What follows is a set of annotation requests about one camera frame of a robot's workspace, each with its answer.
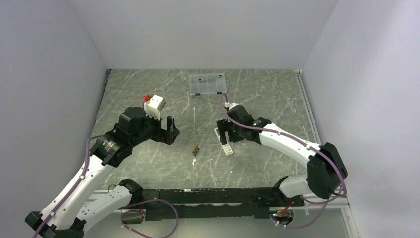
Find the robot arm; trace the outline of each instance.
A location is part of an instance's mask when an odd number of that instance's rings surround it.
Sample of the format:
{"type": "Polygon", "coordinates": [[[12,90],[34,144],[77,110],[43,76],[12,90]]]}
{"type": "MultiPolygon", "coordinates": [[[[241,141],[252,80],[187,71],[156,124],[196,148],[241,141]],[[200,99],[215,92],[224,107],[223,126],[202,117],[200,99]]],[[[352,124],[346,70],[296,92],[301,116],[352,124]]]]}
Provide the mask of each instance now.
{"type": "Polygon", "coordinates": [[[231,122],[229,119],[217,122],[220,132],[220,142],[227,143],[225,132],[229,135],[229,141],[237,142],[243,139],[253,141],[257,144],[274,148],[307,169],[307,173],[293,177],[283,177],[274,186],[277,192],[277,199],[287,201],[288,199],[314,193],[320,198],[328,199],[340,185],[337,173],[325,159],[317,153],[322,152],[335,164],[345,179],[347,170],[334,145],[326,143],[319,145],[300,139],[277,127],[270,120],[259,117],[253,119],[242,105],[236,103],[225,104],[227,115],[237,123],[246,126],[243,128],[231,122]]]}
{"type": "Polygon", "coordinates": [[[129,107],[123,112],[114,129],[96,139],[90,149],[87,171],[82,175],[84,163],[64,190],[41,212],[31,212],[25,222],[34,230],[40,228],[43,237],[83,237],[96,222],[112,211],[126,206],[131,199],[141,196],[142,188],[126,179],[109,193],[107,198],[97,200],[85,207],[89,196],[120,163],[131,155],[133,147],[146,140],[172,144],[179,135],[174,119],[167,117],[167,130],[161,128],[160,111],[165,100],[153,96],[141,107],[129,107]],[[73,192],[71,188],[79,181],[73,192]]]}

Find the wire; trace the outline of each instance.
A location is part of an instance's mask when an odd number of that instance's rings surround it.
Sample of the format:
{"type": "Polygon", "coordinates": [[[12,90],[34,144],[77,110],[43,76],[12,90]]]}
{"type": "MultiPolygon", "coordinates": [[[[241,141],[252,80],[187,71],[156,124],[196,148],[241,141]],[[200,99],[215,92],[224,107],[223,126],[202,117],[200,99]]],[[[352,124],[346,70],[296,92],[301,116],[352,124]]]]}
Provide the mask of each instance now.
{"type": "Polygon", "coordinates": [[[287,204],[286,208],[284,208],[283,210],[279,210],[279,211],[277,211],[277,213],[283,213],[283,212],[287,211],[287,209],[289,209],[289,207],[290,207],[291,205],[292,205],[292,201],[290,201],[290,202],[287,204]]]}
{"type": "MultiPolygon", "coordinates": [[[[296,142],[298,142],[299,144],[301,144],[302,146],[304,146],[304,147],[306,147],[306,146],[308,146],[308,144],[306,144],[305,142],[303,142],[303,141],[301,141],[299,138],[297,138],[297,137],[295,137],[295,136],[293,136],[293,135],[290,135],[290,134],[287,134],[287,133],[284,133],[284,132],[279,132],[279,131],[277,131],[277,130],[272,130],[272,129],[266,129],[266,128],[260,128],[260,127],[253,127],[253,126],[247,126],[247,125],[242,125],[242,124],[240,124],[240,123],[238,123],[237,121],[235,121],[234,119],[232,119],[229,115],[228,115],[228,113],[227,113],[227,111],[226,111],[226,109],[224,108],[224,104],[223,104],[223,97],[225,97],[226,98],[226,102],[228,102],[228,98],[227,98],[227,94],[226,93],[222,93],[222,95],[221,95],[221,97],[220,97],[220,105],[221,105],[221,107],[222,107],[222,112],[223,112],[223,114],[229,119],[229,121],[230,122],[232,122],[233,124],[235,124],[235,125],[237,125],[237,126],[240,126],[240,127],[242,127],[242,128],[245,128],[245,129],[250,129],[250,130],[260,130],[260,131],[268,131],[268,132],[272,132],[272,133],[276,133],[276,134],[278,134],[278,135],[283,135],[283,136],[286,136],[286,137],[288,137],[288,138],[290,138],[290,139],[293,139],[294,141],[296,141],[296,142]]],[[[330,202],[330,201],[333,201],[333,200],[335,200],[335,199],[337,199],[337,197],[346,197],[347,196],[347,188],[346,188],[346,185],[345,185],[345,183],[344,183],[344,178],[343,178],[343,176],[341,175],[341,173],[340,173],[340,171],[338,170],[338,168],[337,168],[337,166],[334,164],[334,162],[328,157],[328,156],[326,156],[324,153],[322,153],[322,152],[320,152],[319,150],[317,150],[317,149],[315,149],[315,148],[313,148],[313,147],[309,147],[309,149],[310,150],[312,150],[312,151],[314,151],[314,152],[316,152],[317,154],[319,154],[319,155],[321,155],[331,166],[332,166],[332,168],[334,169],[334,171],[336,172],[336,174],[337,174],[337,176],[338,176],[338,179],[340,180],[340,183],[341,183],[341,187],[340,187],[340,191],[338,192],[338,194],[335,194],[336,196],[335,197],[333,197],[333,198],[331,198],[331,199],[329,199],[329,200],[327,200],[327,201],[323,201],[323,202],[321,202],[321,203],[315,203],[315,202],[310,202],[310,201],[308,201],[307,199],[305,199],[305,198],[303,198],[306,202],[308,202],[308,203],[310,203],[310,204],[323,204],[323,207],[322,207],[322,209],[321,209],[321,211],[319,212],[319,214],[312,220],[312,221],[310,221],[309,223],[307,223],[306,225],[302,225],[302,226],[284,226],[285,228],[290,228],[290,229],[302,229],[302,228],[306,228],[306,227],[309,227],[310,225],[312,225],[313,223],[315,223],[318,219],[319,219],[319,217],[324,213],[324,211],[325,211],[325,208],[327,207],[327,204],[328,204],[328,202],[330,202]]]]}
{"type": "Polygon", "coordinates": [[[109,189],[110,189],[112,186],[117,187],[117,185],[115,185],[115,184],[111,184],[111,185],[108,187],[108,192],[109,192],[109,189]]]}
{"type": "MultiPolygon", "coordinates": [[[[159,237],[159,238],[168,238],[168,237],[170,237],[175,232],[176,228],[178,227],[178,222],[179,222],[178,212],[176,211],[176,208],[170,202],[168,202],[166,200],[162,200],[162,199],[153,199],[153,200],[147,200],[147,201],[143,201],[143,202],[131,204],[131,205],[128,205],[127,207],[133,207],[133,206],[142,205],[142,204],[146,204],[146,203],[150,203],[150,202],[163,202],[163,203],[166,203],[175,212],[175,217],[176,217],[175,226],[173,227],[173,229],[171,230],[171,232],[169,234],[167,234],[167,235],[165,235],[163,237],[159,237]]],[[[143,236],[145,238],[154,238],[154,237],[150,237],[148,235],[145,235],[145,234],[137,231],[136,229],[133,229],[133,228],[129,227],[128,225],[124,224],[124,221],[123,221],[124,215],[125,214],[128,214],[128,213],[140,213],[140,211],[139,210],[129,210],[129,211],[126,211],[124,213],[121,213],[121,225],[122,225],[122,227],[124,227],[126,229],[129,229],[130,231],[132,231],[132,232],[134,232],[134,233],[136,233],[138,235],[141,235],[141,236],[143,236]]]]}
{"type": "Polygon", "coordinates": [[[74,190],[76,190],[77,186],[82,182],[82,179],[80,177],[85,176],[86,172],[88,171],[89,166],[89,143],[91,140],[96,139],[98,137],[101,137],[102,135],[97,135],[89,138],[86,141],[86,151],[85,151],[85,163],[83,165],[83,170],[77,181],[74,183],[73,187],[66,193],[66,195],[63,197],[63,199],[57,203],[57,205],[51,210],[51,212],[45,217],[45,219],[41,222],[41,224],[38,226],[37,230],[35,231],[32,238],[36,238],[39,232],[41,231],[42,227],[51,219],[51,213],[57,212],[57,210],[63,205],[63,203],[73,194],[74,190]]]}
{"type": "Polygon", "coordinates": [[[146,102],[146,98],[142,98],[142,108],[144,108],[144,103],[146,102]]]}

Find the gray wall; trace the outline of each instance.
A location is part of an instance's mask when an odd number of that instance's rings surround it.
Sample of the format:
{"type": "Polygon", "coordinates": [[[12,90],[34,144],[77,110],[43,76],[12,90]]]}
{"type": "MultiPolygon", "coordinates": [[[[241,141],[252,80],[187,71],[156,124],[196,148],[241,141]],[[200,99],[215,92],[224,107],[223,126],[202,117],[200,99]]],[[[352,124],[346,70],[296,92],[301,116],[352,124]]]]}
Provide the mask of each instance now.
{"type": "Polygon", "coordinates": [[[70,1],[1,1],[0,22],[0,237],[23,238],[83,161],[106,68],[70,1]]]}
{"type": "Polygon", "coordinates": [[[418,237],[420,2],[340,0],[303,69],[363,238],[418,237]]]}
{"type": "Polygon", "coordinates": [[[338,0],[73,0],[108,68],[304,66],[338,0]]]}

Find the clear plastic container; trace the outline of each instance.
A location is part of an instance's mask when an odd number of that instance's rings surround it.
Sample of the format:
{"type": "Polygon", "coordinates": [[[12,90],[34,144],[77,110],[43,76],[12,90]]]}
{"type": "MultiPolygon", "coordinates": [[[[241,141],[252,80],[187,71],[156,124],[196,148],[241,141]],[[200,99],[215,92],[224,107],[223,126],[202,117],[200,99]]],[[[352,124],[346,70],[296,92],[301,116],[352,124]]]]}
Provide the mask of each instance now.
{"type": "Polygon", "coordinates": [[[191,74],[190,95],[220,95],[227,92],[226,78],[224,73],[191,74]]]}

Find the marble table surface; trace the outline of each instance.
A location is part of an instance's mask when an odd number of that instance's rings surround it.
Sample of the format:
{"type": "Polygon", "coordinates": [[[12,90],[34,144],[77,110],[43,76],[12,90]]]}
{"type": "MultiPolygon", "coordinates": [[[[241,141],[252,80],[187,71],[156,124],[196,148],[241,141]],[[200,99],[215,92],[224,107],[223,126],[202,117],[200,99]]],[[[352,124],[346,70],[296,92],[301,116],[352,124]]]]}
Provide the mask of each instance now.
{"type": "Polygon", "coordinates": [[[98,189],[130,178],[143,188],[272,187],[285,175],[305,173],[296,161],[249,141],[231,143],[226,156],[214,133],[223,119],[219,96],[190,97],[188,75],[225,73],[230,102],[242,104],[254,118],[265,117],[283,130],[315,142],[305,101],[292,70],[112,70],[93,134],[113,128],[119,115],[140,106],[142,95],[166,99],[162,112],[175,118],[181,134],[172,145],[146,141],[133,149],[98,189]],[[191,151],[198,144],[200,151],[191,151]]]}

